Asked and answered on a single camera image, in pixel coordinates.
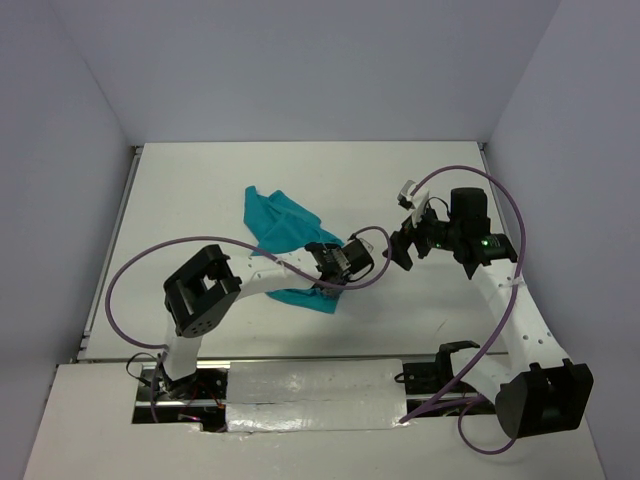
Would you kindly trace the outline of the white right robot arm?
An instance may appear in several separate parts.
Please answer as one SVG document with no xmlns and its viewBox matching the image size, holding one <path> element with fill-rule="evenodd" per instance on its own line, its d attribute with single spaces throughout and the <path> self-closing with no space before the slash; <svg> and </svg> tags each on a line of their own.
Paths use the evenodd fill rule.
<svg viewBox="0 0 640 480">
<path fill-rule="evenodd" d="M 491 230 L 485 191 L 453 189 L 444 219 L 427 192 L 403 192 L 398 200 L 410 215 L 392 234 L 388 257 L 410 270 L 411 247 L 419 258 L 434 250 L 452 253 L 495 317 L 488 341 L 502 340 L 510 361 L 501 364 L 471 340 L 445 343 L 435 360 L 436 395 L 470 386 L 494 406 L 512 440 L 577 429 L 593 375 L 586 364 L 574 363 L 551 334 L 521 276 L 511 241 Z"/>
</svg>

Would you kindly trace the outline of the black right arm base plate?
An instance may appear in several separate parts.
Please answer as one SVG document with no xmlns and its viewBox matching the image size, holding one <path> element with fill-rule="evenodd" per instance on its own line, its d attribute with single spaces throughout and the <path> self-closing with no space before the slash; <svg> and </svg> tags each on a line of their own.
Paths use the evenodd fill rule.
<svg viewBox="0 0 640 480">
<path fill-rule="evenodd" d="M 426 396 L 440 391 L 452 378 L 438 362 L 426 361 L 404 363 L 394 381 L 404 387 L 408 396 Z"/>
</svg>

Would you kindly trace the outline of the teal t shirt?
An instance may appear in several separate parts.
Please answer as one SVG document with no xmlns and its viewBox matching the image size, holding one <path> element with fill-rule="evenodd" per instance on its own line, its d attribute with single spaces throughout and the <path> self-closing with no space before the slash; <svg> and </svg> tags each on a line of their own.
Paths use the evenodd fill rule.
<svg viewBox="0 0 640 480">
<path fill-rule="evenodd" d="M 290 199 L 281 190 L 261 195 L 255 186 L 244 192 L 243 221 L 257 241 L 257 246 L 274 254 L 286 253 L 308 243 L 344 242 L 322 228 L 321 219 Z M 309 310 L 334 314 L 338 298 L 329 298 L 315 289 L 287 289 L 267 292 L 271 299 Z"/>
</svg>

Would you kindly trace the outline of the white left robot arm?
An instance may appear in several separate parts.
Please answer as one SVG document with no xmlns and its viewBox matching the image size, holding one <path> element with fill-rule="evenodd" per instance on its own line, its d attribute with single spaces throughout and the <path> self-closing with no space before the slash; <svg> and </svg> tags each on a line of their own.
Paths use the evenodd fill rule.
<svg viewBox="0 0 640 480">
<path fill-rule="evenodd" d="M 202 248 L 163 285 L 168 349 L 160 367 L 161 388 L 172 399 L 182 399 L 194 390 L 202 338 L 221 323 L 235 302 L 282 290 L 335 298 L 342 286 L 373 269 L 372 251 L 360 239 L 344 246 L 312 242 L 277 254 L 273 260 L 228 256 L 218 245 Z"/>
</svg>

